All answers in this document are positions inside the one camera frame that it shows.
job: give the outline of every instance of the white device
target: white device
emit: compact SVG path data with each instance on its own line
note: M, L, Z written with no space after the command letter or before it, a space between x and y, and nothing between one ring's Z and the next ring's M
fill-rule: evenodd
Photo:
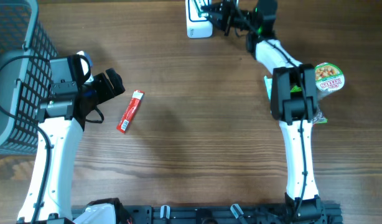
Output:
M204 1L209 4L212 0L196 0L201 5ZM190 38L210 37L213 34L213 25L205 17L199 17L197 8L193 0L185 0L185 18L187 20L187 35Z

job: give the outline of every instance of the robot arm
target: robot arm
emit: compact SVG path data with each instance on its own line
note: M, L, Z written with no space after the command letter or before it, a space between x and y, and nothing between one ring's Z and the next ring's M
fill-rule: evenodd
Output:
M292 58L276 39L273 25L277 2L260 0L252 11L238 9L233 0L198 7L225 35L231 27L249 31L247 51L273 75L271 111L273 118L279 121L287 159L286 205L289 210L286 220L303 222L319 218L319 193L311 153L311 120L317 110L315 71L312 65ZM301 87L302 92L291 93L295 85Z
M125 89L121 77L111 68L94 76L82 66L86 57L71 55L50 60L53 83L46 99L39 103L39 127L49 137L50 150L39 133L39 143L32 180L26 200L18 214L18 223L45 223L46 220L72 221L71 188L75 156L85 129L86 115L97 110L97 105L122 94ZM98 205L91 221L86 211L76 223L116 223L113 205Z

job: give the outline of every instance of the wood grain surface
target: wood grain surface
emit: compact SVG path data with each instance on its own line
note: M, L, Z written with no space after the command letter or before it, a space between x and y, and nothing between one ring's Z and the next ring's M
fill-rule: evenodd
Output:
M103 124L86 124L73 205L108 197L125 205L284 201L269 72L244 39L217 30L189 39L183 1L41 4L39 17L60 55L85 50L94 74L113 67L127 89L100 106ZM334 63L346 77L320 102L328 124L313 130L321 198L341 203L345 223L382 223L382 1L279 1L275 29L296 59ZM146 95L122 134L115 128L135 89ZM15 222L33 165L34 156L0 156L0 223Z

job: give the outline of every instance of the food label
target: food label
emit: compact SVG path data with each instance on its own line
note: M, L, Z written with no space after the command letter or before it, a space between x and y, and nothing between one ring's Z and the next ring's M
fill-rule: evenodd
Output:
M116 127L117 130L119 130L122 133L126 132L126 128L128 128L129 123L133 120L134 115L136 114L136 111L140 106L141 98L144 96L144 94L145 93L140 90L134 91L129 106L124 112L121 122L119 122L119 124Z
M336 65L321 63L315 68L315 84L321 91L336 91L345 85L345 76Z

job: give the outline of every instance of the plastic basket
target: plastic basket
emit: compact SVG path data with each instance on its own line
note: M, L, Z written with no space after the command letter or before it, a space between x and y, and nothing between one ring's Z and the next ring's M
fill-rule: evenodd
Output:
M57 50L38 20L38 12L36 0L0 0L0 60L5 57L7 61L7 58L18 56L18 52L44 58L57 56ZM16 73L21 82L12 95L8 94L11 98L5 96L7 101L12 101L7 110L17 113L19 119L37 124L35 117L39 100L47 96L48 85L52 81L50 66L36 59L22 59L16 63L17 70L14 62L7 67L11 69L9 74ZM0 76L8 79L6 73ZM36 150L35 128L7 116L0 117L0 154L33 154Z

